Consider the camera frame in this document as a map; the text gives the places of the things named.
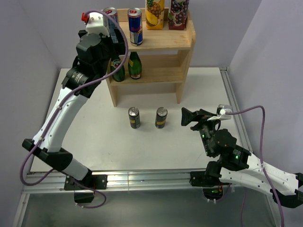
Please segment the red bull can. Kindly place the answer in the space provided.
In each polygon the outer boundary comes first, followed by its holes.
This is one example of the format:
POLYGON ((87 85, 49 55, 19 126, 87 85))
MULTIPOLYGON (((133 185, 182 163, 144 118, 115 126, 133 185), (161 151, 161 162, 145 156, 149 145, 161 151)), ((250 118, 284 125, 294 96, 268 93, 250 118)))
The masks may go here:
MULTIPOLYGON (((108 8, 103 9, 103 11, 105 13, 107 13, 117 24, 119 24, 118 13, 117 13, 116 8, 108 7, 108 8)), ((107 29, 109 31, 109 34, 112 38, 113 43, 114 44, 118 43, 118 38, 117 38, 116 33, 115 33, 115 29, 117 29, 117 26, 111 20, 109 20, 108 18, 105 18, 104 21, 105 21, 104 22, 105 26, 107 27, 107 29)))
POLYGON ((139 8, 130 8, 127 11, 130 31, 130 42, 139 46, 143 42, 142 12, 139 8))

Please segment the perrier lychee green bottle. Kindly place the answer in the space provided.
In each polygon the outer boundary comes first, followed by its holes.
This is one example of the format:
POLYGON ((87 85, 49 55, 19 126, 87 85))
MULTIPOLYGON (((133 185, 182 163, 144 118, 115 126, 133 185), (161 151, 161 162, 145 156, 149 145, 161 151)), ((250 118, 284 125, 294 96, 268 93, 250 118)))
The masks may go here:
MULTIPOLYGON (((121 65, 120 57, 118 55, 113 57, 111 59, 111 62, 110 62, 110 72, 113 72, 114 70, 116 70, 120 65, 121 65)), ((116 82, 124 81, 124 79, 125 79, 125 68, 124 68, 124 66, 122 66, 120 68, 120 70, 118 70, 117 73, 115 73, 112 76, 112 78, 116 82)))

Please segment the green bottle yellow label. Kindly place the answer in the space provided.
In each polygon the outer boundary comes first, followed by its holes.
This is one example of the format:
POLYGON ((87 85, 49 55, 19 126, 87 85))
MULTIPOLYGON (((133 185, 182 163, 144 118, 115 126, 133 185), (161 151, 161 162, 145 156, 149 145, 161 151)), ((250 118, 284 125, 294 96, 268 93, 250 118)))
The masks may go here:
POLYGON ((128 72, 132 79, 139 79, 142 75, 142 63, 137 52, 131 52, 128 60, 128 72))

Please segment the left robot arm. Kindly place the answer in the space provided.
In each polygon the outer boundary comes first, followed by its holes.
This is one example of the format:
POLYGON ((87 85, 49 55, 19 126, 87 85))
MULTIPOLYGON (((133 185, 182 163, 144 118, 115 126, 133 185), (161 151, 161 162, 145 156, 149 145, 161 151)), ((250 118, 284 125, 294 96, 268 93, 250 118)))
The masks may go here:
POLYGON ((62 148, 64 137, 78 111, 92 96, 107 73, 109 61, 128 53, 127 38, 122 29, 115 29, 118 43, 103 33, 79 31, 77 56, 62 81, 57 101, 40 131, 32 139, 24 139, 22 147, 56 170, 75 179, 82 189, 92 184, 92 171, 62 148))

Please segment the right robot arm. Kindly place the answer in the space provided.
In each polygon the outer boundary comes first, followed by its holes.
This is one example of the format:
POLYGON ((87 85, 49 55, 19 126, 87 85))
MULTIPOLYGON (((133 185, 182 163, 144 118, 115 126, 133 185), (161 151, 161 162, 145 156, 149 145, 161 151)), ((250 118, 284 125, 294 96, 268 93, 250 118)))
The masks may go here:
POLYGON ((237 184, 273 197, 286 208, 297 208, 303 203, 301 173, 291 174, 261 161, 251 151, 237 145, 237 139, 227 129, 219 129, 222 121, 232 117, 227 105, 220 105, 217 112, 200 109, 181 109, 181 125, 196 124, 190 129, 200 134, 205 153, 217 158, 210 161, 204 171, 190 172, 190 184, 196 187, 214 187, 220 184, 237 184))

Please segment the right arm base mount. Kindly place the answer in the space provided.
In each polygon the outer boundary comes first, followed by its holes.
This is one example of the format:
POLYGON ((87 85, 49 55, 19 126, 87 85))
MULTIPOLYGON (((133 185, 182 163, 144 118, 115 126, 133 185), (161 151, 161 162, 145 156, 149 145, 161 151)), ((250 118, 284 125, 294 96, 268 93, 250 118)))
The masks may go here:
POLYGON ((213 204, 224 199, 231 191, 230 183, 222 183, 218 176, 207 174, 206 171, 191 171, 189 183, 202 188, 204 200, 213 204))

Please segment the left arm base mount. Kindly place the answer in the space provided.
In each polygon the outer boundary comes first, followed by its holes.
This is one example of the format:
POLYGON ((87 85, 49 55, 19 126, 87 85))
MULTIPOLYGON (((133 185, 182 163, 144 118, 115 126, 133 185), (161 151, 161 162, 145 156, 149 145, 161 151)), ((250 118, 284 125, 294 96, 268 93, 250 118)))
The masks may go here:
POLYGON ((107 175, 91 175, 86 180, 78 181, 71 176, 65 179, 64 191, 74 192, 74 202, 76 206, 83 209, 95 209, 103 206, 106 201, 106 195, 101 192, 107 188, 107 175), (89 205, 97 197, 103 197, 103 201, 99 205, 89 205))

